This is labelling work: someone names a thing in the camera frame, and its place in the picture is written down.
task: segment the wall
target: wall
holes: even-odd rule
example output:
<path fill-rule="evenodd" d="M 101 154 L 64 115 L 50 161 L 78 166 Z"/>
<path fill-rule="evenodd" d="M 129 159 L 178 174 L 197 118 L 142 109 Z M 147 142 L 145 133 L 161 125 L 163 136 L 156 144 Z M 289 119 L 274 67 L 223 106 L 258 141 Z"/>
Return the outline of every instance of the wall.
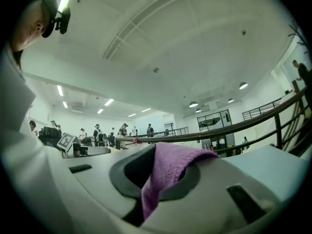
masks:
<path fill-rule="evenodd" d="M 41 93 L 40 86 L 36 83 L 36 81 L 26 78 L 26 84 L 36 94 L 32 107 L 28 110 L 26 116 L 29 120 L 32 119 L 36 122 L 36 130 L 39 131 L 50 122 L 52 104 Z"/>
<path fill-rule="evenodd" d="M 164 127 L 164 112 L 155 111 L 149 115 L 134 119 L 134 126 L 136 126 L 139 135 L 145 135 L 148 124 L 152 125 L 155 133 L 165 131 Z"/>
<path fill-rule="evenodd" d="M 245 111 L 260 107 L 285 95 L 283 87 L 267 73 L 259 83 L 242 99 L 242 109 Z"/>
<path fill-rule="evenodd" d="M 134 127 L 134 123 L 132 120 L 103 118 L 103 116 L 91 117 L 84 114 L 76 114 L 71 111 L 67 111 L 66 109 L 54 108 L 52 111 L 51 119 L 55 120 L 57 124 L 61 125 L 63 133 L 68 132 L 76 136 L 80 135 L 81 128 L 84 128 L 87 134 L 89 136 L 92 136 L 96 124 L 100 125 L 100 129 L 105 134 L 110 133 L 112 131 L 112 128 L 114 127 L 114 136 L 117 135 L 117 132 L 123 123 L 127 123 L 129 125 L 127 127 L 128 133 L 130 133 Z"/>

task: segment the white ceiling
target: white ceiling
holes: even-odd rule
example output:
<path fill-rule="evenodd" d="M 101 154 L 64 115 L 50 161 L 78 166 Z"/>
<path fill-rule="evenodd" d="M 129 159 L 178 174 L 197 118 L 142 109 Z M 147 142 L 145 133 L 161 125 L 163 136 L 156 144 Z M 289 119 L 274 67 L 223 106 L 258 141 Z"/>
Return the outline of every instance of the white ceiling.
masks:
<path fill-rule="evenodd" d="M 67 33 L 35 48 L 90 51 L 93 59 L 118 65 L 102 65 L 102 90 L 112 87 L 105 72 L 127 78 L 127 88 L 116 81 L 110 97 L 184 116 L 195 113 L 188 107 L 193 100 L 203 111 L 211 102 L 223 107 L 229 98 L 240 100 L 292 41 L 287 36 L 292 18 L 278 0 L 70 0 L 68 5 Z M 77 50 L 76 56 L 82 54 Z M 245 90 L 238 89 L 242 81 L 249 84 Z"/>
<path fill-rule="evenodd" d="M 104 106 L 109 98 L 99 97 L 67 87 L 62 87 L 63 96 L 60 96 L 56 85 L 31 78 L 26 78 L 26 84 L 30 85 L 35 94 L 40 94 L 42 98 L 59 110 L 72 111 L 74 108 L 87 116 L 98 115 L 100 117 L 115 117 L 129 120 L 155 112 L 154 110 L 149 110 L 142 113 L 141 111 L 146 108 L 115 100 L 110 105 Z M 67 109 L 63 106 L 63 101 L 67 103 Z M 98 114 L 99 109 L 103 109 L 101 114 Z"/>

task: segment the railing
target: railing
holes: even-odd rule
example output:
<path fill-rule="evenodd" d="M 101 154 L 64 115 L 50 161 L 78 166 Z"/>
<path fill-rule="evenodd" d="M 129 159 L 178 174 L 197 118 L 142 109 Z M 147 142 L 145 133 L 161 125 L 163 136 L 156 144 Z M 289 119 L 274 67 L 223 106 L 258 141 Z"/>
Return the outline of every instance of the railing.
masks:
<path fill-rule="evenodd" d="M 166 130 L 163 132 L 157 132 L 157 133 L 150 133 L 145 135 L 138 135 L 138 136 L 131 136 L 131 137 L 151 137 L 156 135 L 164 135 L 164 136 L 178 136 L 178 135 L 187 135 L 189 134 L 189 128 L 188 127 L 182 127 L 178 129 L 172 129 L 172 130 Z"/>
<path fill-rule="evenodd" d="M 188 135 L 189 134 L 189 128 L 188 127 L 182 127 L 182 128 L 178 128 L 178 129 L 172 129 L 172 130 L 166 130 L 163 132 L 157 132 L 157 133 L 149 133 L 149 134 L 145 134 L 145 135 L 138 135 L 138 136 L 131 136 L 131 137 L 116 137 L 115 141 L 116 141 L 116 148 L 117 149 L 128 149 L 125 146 L 121 146 L 120 145 L 120 139 L 127 141 L 126 139 L 131 139 L 131 143 L 127 143 L 127 145 L 132 145 L 133 139 L 134 138 L 140 138 L 141 139 L 151 139 L 151 137 L 157 138 L 160 135 L 163 135 L 164 137 L 170 137 L 170 136 L 181 136 L 181 135 Z"/>
<path fill-rule="evenodd" d="M 309 107 L 306 106 L 305 108 L 300 107 L 300 112 L 293 117 L 292 119 L 290 119 L 289 121 L 287 121 L 285 124 L 281 125 L 280 123 L 280 119 L 279 119 L 279 113 L 283 112 L 284 110 L 286 110 L 287 108 L 289 108 L 290 106 L 292 106 L 294 103 L 298 102 L 302 102 L 302 97 L 305 95 L 306 92 L 306 88 L 304 88 L 303 90 L 301 90 L 300 92 L 298 92 L 295 96 L 293 96 L 292 98 L 290 98 L 289 100 L 285 101 L 284 103 L 274 107 L 273 109 L 262 113 L 259 117 L 255 117 L 255 118 L 251 118 L 250 120 L 247 121 L 243 121 L 231 126 L 227 126 L 221 129 L 215 129 L 215 130 L 211 130 L 211 131 L 207 131 L 207 132 L 203 132 L 203 133 L 195 133 L 195 134 L 187 134 L 187 135 L 183 135 L 183 136 L 162 136 L 162 137 L 154 137 L 154 138 L 138 138 L 137 142 L 138 143 L 156 143 L 156 142 L 184 142 L 184 141 L 193 141 L 193 140 L 202 140 L 202 139 L 208 139 L 208 138 L 213 138 L 213 137 L 217 137 L 217 136 L 224 136 L 224 135 L 228 135 L 228 134 L 232 134 L 235 132 L 239 132 L 242 130 L 245 130 L 247 128 L 253 127 L 255 125 L 258 125 L 270 118 L 274 118 L 275 120 L 275 126 L 276 129 L 268 134 L 265 134 L 264 136 L 249 141 L 245 144 L 241 144 L 241 145 L 237 145 L 237 146 L 233 146 L 230 149 L 231 150 L 236 150 L 236 149 L 241 149 L 244 148 L 246 146 L 255 144 L 259 141 L 262 141 L 274 134 L 276 134 L 276 143 L 277 145 L 275 146 L 276 148 L 281 149 L 282 146 L 284 144 L 286 144 L 287 142 L 289 142 L 294 136 L 296 136 L 298 133 L 300 133 L 303 129 L 307 129 L 307 126 L 311 125 L 312 123 L 312 119 L 308 119 L 298 130 L 296 130 L 293 134 L 291 134 L 288 138 L 286 139 L 282 139 L 282 132 L 281 130 L 283 128 L 285 128 L 286 126 L 288 126 L 289 124 L 291 124 L 294 120 L 296 120 L 301 114 L 303 114 L 305 112 L 305 110 Z M 304 140 L 308 139 L 307 137 L 311 134 L 311 130 L 308 130 L 305 132 L 304 137 L 299 140 L 299 143 L 302 143 Z M 116 137 L 115 138 L 116 142 L 119 141 L 129 141 L 132 142 L 133 138 L 132 137 L 126 137 L 126 138 L 121 138 L 121 137 Z M 216 150 L 215 152 L 220 154 L 224 154 L 229 150 L 229 148 L 224 148 L 224 149 L 220 149 L 220 150 Z"/>
<path fill-rule="evenodd" d="M 264 112 L 271 110 L 272 108 L 278 106 L 281 103 L 282 98 L 283 97 L 276 99 L 274 101 L 271 101 L 270 103 L 265 104 L 261 107 L 257 107 L 257 108 L 251 109 L 249 111 L 243 112 L 242 115 L 244 117 L 244 120 L 248 120 L 248 119 L 257 117 L 260 114 L 263 114 Z"/>

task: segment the pink cloth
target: pink cloth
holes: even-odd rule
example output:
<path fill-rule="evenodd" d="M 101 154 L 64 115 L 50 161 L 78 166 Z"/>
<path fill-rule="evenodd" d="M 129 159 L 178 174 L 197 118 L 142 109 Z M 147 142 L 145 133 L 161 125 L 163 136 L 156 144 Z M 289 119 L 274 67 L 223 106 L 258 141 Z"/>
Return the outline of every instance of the pink cloth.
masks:
<path fill-rule="evenodd" d="M 204 149 L 162 142 L 156 144 L 153 170 L 141 192 L 144 220 L 157 207 L 160 192 L 175 185 L 185 168 L 199 156 L 218 157 Z"/>

